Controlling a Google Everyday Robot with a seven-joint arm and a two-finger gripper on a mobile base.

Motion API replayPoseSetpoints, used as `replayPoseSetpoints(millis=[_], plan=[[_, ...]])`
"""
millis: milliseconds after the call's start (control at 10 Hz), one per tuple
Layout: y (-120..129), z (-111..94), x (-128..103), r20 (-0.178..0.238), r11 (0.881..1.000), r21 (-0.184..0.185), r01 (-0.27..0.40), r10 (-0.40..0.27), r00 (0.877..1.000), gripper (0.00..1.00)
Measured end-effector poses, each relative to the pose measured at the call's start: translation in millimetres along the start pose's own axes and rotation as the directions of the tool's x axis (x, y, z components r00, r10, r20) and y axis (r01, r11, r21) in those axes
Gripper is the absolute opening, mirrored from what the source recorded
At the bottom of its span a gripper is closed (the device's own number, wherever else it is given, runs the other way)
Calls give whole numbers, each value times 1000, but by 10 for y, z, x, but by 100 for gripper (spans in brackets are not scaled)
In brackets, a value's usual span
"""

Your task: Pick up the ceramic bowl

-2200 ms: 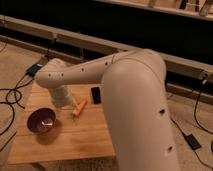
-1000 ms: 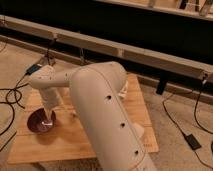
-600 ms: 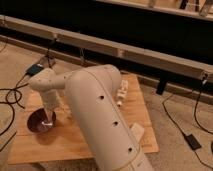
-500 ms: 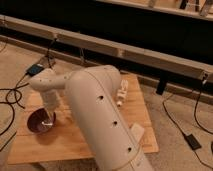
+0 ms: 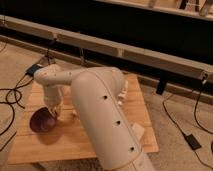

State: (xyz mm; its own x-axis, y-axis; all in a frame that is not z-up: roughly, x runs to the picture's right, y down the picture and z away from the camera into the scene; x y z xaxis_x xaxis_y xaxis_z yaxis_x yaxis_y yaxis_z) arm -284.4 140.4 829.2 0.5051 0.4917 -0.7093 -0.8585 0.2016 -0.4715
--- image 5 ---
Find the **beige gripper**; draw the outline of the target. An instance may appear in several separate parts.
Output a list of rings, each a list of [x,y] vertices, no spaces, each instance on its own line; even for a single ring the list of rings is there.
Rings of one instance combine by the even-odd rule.
[[[57,120],[57,117],[60,117],[63,112],[62,94],[59,87],[44,87],[44,103],[48,108],[50,115],[53,119]]]

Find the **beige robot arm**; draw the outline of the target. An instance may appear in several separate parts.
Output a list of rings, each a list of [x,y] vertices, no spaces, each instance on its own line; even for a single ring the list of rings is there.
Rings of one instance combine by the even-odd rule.
[[[71,101],[106,171],[155,171],[140,140],[118,103],[125,77],[115,67],[63,70],[56,64],[34,73],[43,86],[44,102],[53,109],[61,102],[59,87],[68,85]]]

